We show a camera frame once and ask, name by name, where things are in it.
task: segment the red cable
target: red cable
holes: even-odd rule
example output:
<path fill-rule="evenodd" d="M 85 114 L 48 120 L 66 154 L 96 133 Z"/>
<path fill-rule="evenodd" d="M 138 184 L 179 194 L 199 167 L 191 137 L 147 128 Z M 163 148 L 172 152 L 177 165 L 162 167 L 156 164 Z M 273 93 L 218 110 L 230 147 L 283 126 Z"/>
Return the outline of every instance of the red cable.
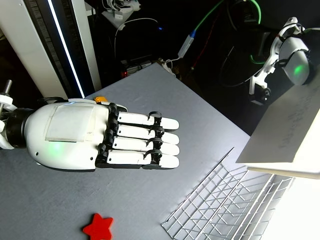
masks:
<path fill-rule="evenodd" d="M 198 57 L 196 58 L 196 60 L 195 60 L 195 62 L 194 62 L 194 64 L 193 64 L 193 66 L 192 66 L 191 69 L 194 69 L 194 68 L 196 67 L 199 59 L 200 59 L 201 56 L 204 54 L 205 49 L 206 49 L 206 47 L 207 47 L 207 45 L 208 45 L 208 43 L 209 43 L 209 40 L 210 40 L 212 31 L 213 31 L 213 29 L 214 29 L 215 23 L 216 23 L 219 15 L 220 15 L 220 13 L 221 13 L 221 11 L 218 12 L 218 14 L 216 15 L 215 19 L 213 20 L 213 23 L 212 23 L 212 26 L 211 26 L 211 30 L 210 30 L 210 32 L 209 32 L 209 36 L 208 36 L 208 38 L 206 39 L 206 42 L 205 42 L 205 44 L 204 44 L 204 47 L 203 47 L 202 51 L 200 52 L 200 54 L 198 55 Z"/>

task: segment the star-shaped object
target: star-shaped object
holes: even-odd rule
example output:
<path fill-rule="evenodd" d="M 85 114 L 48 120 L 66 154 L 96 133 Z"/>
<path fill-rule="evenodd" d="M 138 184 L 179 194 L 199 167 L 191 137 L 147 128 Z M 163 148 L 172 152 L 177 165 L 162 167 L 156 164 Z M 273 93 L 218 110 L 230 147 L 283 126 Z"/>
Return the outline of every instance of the star-shaped object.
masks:
<path fill-rule="evenodd" d="M 92 223 L 85 226 L 83 232 L 90 236 L 90 240 L 111 240 L 112 234 L 109 228 L 113 221 L 111 217 L 102 218 L 100 214 L 95 213 Z"/>

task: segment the white light strip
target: white light strip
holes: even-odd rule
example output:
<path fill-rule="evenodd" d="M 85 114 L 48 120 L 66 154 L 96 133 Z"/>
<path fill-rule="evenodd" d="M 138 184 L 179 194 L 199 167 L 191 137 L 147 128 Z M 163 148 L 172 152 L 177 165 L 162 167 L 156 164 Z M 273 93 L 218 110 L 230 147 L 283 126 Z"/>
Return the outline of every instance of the white light strip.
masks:
<path fill-rule="evenodd" d="M 79 82 L 79 79 L 78 79 L 78 76 L 77 76 L 77 73 L 76 73 L 74 64 L 73 64 L 73 62 L 72 62 L 72 60 L 71 60 L 71 57 L 70 57 L 70 54 L 69 54 L 69 50 L 68 50 L 68 48 L 67 48 L 67 44 L 66 44 L 64 35 L 62 34 L 62 31 L 61 31 L 61 28 L 60 28 L 60 24 L 59 24 L 59 22 L 58 22 L 58 18 L 57 18 L 57 15 L 56 15 L 55 8 L 54 8 L 51 0 L 48 0 L 48 4 L 49 4 L 49 7 L 50 7 L 50 10 L 51 10 L 51 13 L 52 13 L 52 16 L 53 16 L 53 19 L 54 19 L 56 28 L 57 28 L 58 33 L 59 33 L 59 35 L 60 35 L 60 38 L 61 38 L 61 41 L 62 41 L 62 45 L 63 45 L 63 47 L 64 47 L 64 51 L 65 51 L 66 56 L 67 56 L 67 58 L 68 58 L 68 61 L 69 61 L 69 63 L 70 63 L 70 67 L 71 67 L 71 69 L 72 69 L 72 72 L 73 72 L 73 75 L 74 75 L 76 84 L 78 85 L 79 90 L 80 90 L 80 93 L 81 93 L 81 96 L 82 96 L 82 98 L 84 99 L 84 98 L 85 98 L 85 95 L 84 95 L 84 92 L 82 91 L 82 87 L 81 87 L 81 85 L 80 85 L 80 82 Z"/>

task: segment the wire basket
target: wire basket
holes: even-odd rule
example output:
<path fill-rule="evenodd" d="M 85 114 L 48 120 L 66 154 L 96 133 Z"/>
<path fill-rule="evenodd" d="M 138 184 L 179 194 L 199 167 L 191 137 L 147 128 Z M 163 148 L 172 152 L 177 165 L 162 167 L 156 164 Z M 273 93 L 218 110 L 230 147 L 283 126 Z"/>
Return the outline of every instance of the wire basket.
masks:
<path fill-rule="evenodd" d="M 173 240 L 259 240 L 292 178 L 218 165 L 161 225 Z"/>

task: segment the table surface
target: table surface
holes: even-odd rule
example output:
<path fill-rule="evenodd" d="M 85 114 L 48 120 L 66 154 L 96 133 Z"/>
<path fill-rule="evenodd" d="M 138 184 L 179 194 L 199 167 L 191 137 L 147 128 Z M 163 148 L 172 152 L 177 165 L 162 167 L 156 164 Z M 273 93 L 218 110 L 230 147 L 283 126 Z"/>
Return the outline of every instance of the table surface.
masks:
<path fill-rule="evenodd" d="M 233 164 L 249 139 L 156 63 L 87 98 L 96 96 L 178 120 L 180 166 L 64 172 L 36 165 L 25 149 L 1 150 L 0 240 L 87 240 L 82 228 L 94 213 L 114 218 L 116 240 L 169 240 L 161 223 L 235 147 Z"/>

